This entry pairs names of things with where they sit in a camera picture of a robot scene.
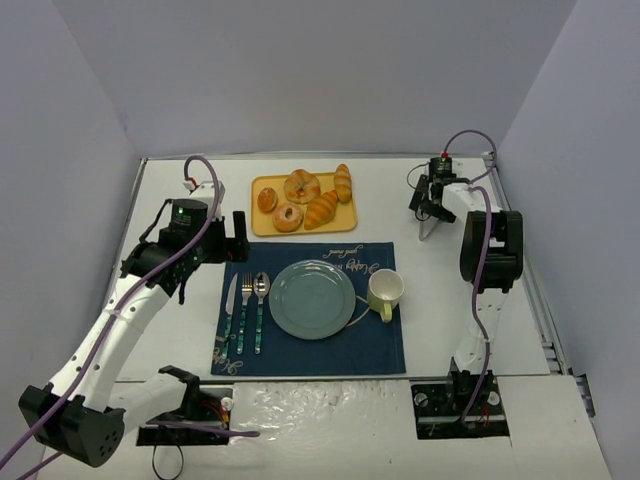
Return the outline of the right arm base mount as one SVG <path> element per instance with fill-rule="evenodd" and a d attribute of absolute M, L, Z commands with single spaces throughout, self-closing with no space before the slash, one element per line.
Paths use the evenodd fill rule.
<path fill-rule="evenodd" d="M 451 383 L 414 383 L 411 399 L 418 440 L 481 439 L 510 436 L 497 382 L 478 395 L 464 422 L 460 417 L 466 400 L 454 398 Z"/>

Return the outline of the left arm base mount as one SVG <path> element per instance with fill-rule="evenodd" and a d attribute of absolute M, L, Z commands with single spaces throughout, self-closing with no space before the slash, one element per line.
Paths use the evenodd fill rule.
<path fill-rule="evenodd" d="M 228 430 L 232 399 L 233 390 L 230 386 L 203 387 L 198 399 L 191 404 L 189 411 L 175 410 L 159 416 L 159 419 L 198 423 L 216 429 Z M 144 426 L 137 430 L 135 436 L 137 447 L 226 446 L 228 443 L 229 439 L 219 434 L 174 426 Z"/>

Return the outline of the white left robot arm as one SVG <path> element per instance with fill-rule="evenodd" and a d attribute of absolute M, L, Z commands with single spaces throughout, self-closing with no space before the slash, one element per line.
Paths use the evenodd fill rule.
<path fill-rule="evenodd" d="M 245 262 L 245 214 L 233 214 L 228 237 L 213 203 L 176 199 L 155 242 L 141 241 L 123 262 L 105 309 L 72 358 L 43 387 L 28 386 L 18 405 L 27 435 L 90 467 L 109 460 L 130 431 L 166 413 L 189 415 L 201 397 L 198 376 L 174 366 L 120 394 L 117 377 L 155 315 L 182 298 L 203 264 Z"/>

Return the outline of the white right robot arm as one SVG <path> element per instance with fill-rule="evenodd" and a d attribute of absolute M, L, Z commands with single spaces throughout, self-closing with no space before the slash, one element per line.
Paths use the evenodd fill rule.
<path fill-rule="evenodd" d="M 462 280 L 471 287 L 471 318 L 452 359 L 457 380 L 473 379 L 465 395 L 476 398 L 489 376 L 493 339 L 507 295 L 524 269 L 524 220 L 492 203 L 487 189 L 454 172 L 447 153 L 431 158 L 409 203 L 417 220 L 460 222 Z"/>

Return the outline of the small long bread roll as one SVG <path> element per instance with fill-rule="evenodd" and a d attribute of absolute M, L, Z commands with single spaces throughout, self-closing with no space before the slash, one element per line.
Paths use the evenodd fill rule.
<path fill-rule="evenodd" d="M 352 177 L 346 164 L 340 164 L 334 173 L 334 188 L 338 200 L 346 204 L 352 199 Z"/>

